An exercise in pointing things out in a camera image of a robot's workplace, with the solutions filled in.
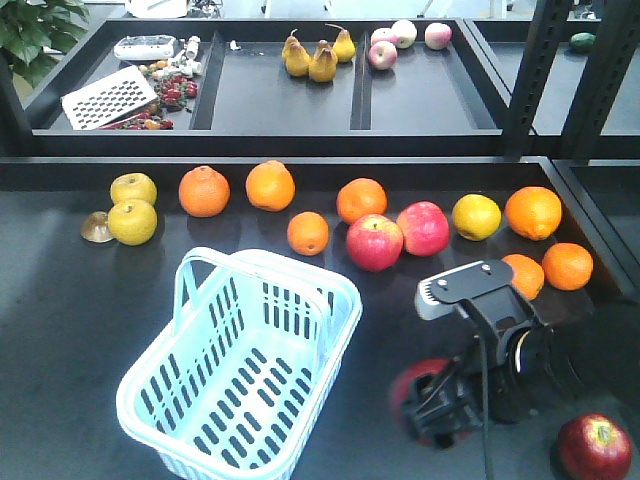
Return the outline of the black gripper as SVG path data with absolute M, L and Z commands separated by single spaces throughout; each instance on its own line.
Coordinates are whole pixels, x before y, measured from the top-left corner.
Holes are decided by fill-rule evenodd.
M 555 406 L 552 331 L 522 330 L 509 340 L 505 362 L 481 373 L 480 349 L 454 359 L 431 358 L 399 374 L 399 414 L 409 436 L 451 448 L 483 426 L 482 417 L 512 424 Z

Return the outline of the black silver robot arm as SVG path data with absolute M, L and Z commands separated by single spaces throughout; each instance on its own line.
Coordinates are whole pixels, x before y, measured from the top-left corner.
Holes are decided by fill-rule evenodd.
M 537 317 L 511 287 L 450 311 L 470 327 L 465 349 L 408 371 L 395 398 L 413 439 L 447 448 L 490 422 L 518 423 L 592 394 L 638 409 L 638 293 L 556 320 Z

